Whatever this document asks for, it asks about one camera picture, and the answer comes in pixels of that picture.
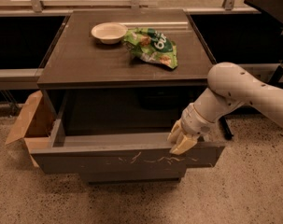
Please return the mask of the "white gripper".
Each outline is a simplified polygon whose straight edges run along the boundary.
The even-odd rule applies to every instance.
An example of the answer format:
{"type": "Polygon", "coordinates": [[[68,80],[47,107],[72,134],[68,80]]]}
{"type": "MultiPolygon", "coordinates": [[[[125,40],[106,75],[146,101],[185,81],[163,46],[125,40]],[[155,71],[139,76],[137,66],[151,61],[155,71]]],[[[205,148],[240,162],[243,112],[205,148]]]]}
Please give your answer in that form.
{"type": "Polygon", "coordinates": [[[175,145],[170,149],[171,154],[180,155],[197,144],[197,135],[206,135],[214,127],[212,122],[204,119],[190,103],[181,114],[180,120],[173,125],[167,140],[175,145]]]}

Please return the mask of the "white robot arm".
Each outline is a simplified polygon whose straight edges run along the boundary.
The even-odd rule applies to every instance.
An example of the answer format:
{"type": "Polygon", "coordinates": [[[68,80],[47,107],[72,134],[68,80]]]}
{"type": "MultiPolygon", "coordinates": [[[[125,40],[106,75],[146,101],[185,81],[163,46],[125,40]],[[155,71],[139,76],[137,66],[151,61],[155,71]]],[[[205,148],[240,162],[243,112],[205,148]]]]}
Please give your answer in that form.
{"type": "Polygon", "coordinates": [[[283,128],[283,89],[258,80],[237,64],[214,65],[207,74],[207,88],[182,111],[169,133],[168,141],[173,144],[170,152],[185,153],[216,121],[244,104],[283,128]]]}

